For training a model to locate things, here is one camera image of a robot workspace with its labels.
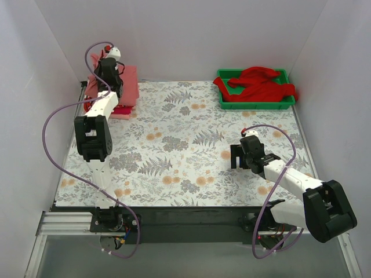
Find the folded magenta shirt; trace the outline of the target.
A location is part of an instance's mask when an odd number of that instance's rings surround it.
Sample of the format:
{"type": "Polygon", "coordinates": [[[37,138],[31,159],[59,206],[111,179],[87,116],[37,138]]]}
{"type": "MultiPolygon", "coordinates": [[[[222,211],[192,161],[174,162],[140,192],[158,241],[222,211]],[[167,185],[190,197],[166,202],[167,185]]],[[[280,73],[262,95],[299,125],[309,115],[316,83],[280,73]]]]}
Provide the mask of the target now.
{"type": "Polygon", "coordinates": [[[132,112],[133,106],[126,106],[126,105],[117,105],[114,109],[112,114],[114,115],[130,115],[132,112]]]}

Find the pink t shirt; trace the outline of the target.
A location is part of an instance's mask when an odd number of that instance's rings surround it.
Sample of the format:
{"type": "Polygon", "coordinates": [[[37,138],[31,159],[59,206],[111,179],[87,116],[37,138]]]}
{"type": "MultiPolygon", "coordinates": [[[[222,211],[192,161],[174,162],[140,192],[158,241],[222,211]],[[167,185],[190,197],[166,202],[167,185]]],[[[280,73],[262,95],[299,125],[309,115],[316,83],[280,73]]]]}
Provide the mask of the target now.
{"type": "MultiPolygon", "coordinates": [[[[100,59],[105,58],[106,54],[104,49],[101,50],[100,54],[91,54],[90,59],[93,63],[93,69],[95,70],[100,59]]],[[[137,80],[137,67],[134,65],[125,65],[124,63],[117,61],[116,69],[120,74],[120,78],[123,81],[122,95],[118,96],[118,104],[126,106],[135,106],[136,100],[139,97],[139,86],[137,80]]],[[[85,94],[90,98],[97,98],[100,92],[105,92],[110,89],[110,86],[100,79],[95,73],[88,76],[88,86],[85,90],[85,94]]]]}

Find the green plastic bin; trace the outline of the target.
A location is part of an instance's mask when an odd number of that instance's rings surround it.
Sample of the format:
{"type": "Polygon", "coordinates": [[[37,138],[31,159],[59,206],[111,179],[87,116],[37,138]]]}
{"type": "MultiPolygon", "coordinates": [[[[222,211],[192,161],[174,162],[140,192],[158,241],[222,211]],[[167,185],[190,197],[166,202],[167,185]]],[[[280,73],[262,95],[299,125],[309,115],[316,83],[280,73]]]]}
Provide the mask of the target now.
{"type": "MultiPolygon", "coordinates": [[[[237,77],[238,74],[243,71],[242,69],[219,69],[217,71],[217,77],[222,77],[223,82],[228,81],[232,77],[237,77]]],[[[284,69],[274,69],[281,73],[281,76],[274,79],[274,81],[278,84],[290,83],[288,80],[288,76],[284,69]]],[[[294,97],[286,97],[282,101],[275,103],[275,102],[226,102],[223,100],[221,92],[219,91],[219,103],[222,109],[273,109],[273,110],[283,110],[288,109],[289,107],[293,106],[297,100],[294,97]]]]}

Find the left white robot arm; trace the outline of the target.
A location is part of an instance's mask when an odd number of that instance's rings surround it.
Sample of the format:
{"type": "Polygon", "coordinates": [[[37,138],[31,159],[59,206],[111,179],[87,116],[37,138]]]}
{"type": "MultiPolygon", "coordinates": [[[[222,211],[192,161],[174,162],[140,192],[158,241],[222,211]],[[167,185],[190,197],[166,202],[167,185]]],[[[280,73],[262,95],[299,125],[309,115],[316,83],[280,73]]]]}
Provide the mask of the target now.
{"type": "Polygon", "coordinates": [[[97,223],[112,232],[123,226],[123,217],[117,209],[111,185],[109,155],[113,144],[108,127],[108,118],[118,105],[122,95],[123,81],[119,77],[118,63],[113,57],[100,59],[94,73],[100,78],[97,81],[98,98],[90,110],[74,120],[77,150],[92,174],[92,183],[97,185],[95,195],[95,216],[97,223]]]}

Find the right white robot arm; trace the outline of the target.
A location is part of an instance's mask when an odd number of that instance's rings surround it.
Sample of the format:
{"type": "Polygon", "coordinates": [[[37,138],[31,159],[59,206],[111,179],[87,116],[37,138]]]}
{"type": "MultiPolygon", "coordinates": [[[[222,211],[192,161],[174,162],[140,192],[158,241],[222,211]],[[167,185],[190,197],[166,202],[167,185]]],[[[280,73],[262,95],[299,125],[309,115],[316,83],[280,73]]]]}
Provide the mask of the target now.
{"type": "Polygon", "coordinates": [[[277,155],[264,151],[257,136],[241,138],[238,145],[230,146],[231,168],[249,169],[261,178],[277,182],[295,195],[302,204],[284,200],[268,202],[261,216],[269,230],[282,224],[306,229],[319,242],[325,243],[353,228],[357,218],[341,184],[335,180],[321,181],[291,167],[277,155]]]}

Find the floral patterned table mat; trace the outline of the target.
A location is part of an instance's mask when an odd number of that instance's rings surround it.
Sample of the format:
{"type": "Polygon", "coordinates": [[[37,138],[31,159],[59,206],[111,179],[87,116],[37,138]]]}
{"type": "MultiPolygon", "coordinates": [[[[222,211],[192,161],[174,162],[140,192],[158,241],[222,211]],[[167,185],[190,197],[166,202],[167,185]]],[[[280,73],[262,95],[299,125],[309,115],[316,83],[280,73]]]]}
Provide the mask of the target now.
{"type": "Polygon", "coordinates": [[[313,176],[292,109],[224,110],[211,82],[141,82],[128,120],[108,122],[113,196],[134,206],[259,206],[297,198],[250,170],[230,168],[230,145],[253,127],[267,153],[313,176]]]}

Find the folded red printed shirt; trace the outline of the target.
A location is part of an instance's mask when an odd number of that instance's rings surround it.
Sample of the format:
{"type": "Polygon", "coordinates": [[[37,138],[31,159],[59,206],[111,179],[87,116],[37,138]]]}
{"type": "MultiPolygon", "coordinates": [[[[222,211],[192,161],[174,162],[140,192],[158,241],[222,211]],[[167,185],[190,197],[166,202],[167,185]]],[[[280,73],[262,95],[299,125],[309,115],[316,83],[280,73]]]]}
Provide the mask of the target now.
{"type": "Polygon", "coordinates": [[[85,102],[83,104],[83,109],[84,109],[85,112],[88,112],[91,109],[91,107],[92,107],[92,102],[91,101],[85,102]]]}

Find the red t shirt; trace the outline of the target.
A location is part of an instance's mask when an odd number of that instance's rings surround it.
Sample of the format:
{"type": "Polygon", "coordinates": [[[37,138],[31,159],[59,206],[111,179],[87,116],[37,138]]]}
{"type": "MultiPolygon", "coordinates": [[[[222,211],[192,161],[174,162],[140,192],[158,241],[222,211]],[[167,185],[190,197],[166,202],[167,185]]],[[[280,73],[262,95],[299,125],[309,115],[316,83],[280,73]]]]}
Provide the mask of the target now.
{"type": "Polygon", "coordinates": [[[226,102],[275,102],[286,97],[298,100],[295,86],[290,83],[278,84],[274,79],[281,76],[277,70],[266,67],[251,67],[241,71],[237,77],[223,82],[217,77],[213,83],[219,88],[222,98],[226,102]]]}

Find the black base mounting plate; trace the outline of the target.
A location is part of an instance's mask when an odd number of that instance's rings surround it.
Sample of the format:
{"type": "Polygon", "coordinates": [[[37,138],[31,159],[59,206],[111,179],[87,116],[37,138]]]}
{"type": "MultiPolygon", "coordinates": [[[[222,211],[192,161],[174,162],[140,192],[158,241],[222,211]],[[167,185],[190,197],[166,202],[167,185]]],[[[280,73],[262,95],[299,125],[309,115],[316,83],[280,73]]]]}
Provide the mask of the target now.
{"type": "Polygon", "coordinates": [[[90,231],[114,236],[128,232],[127,243],[251,244],[259,206],[123,207],[94,209],[90,231]]]}

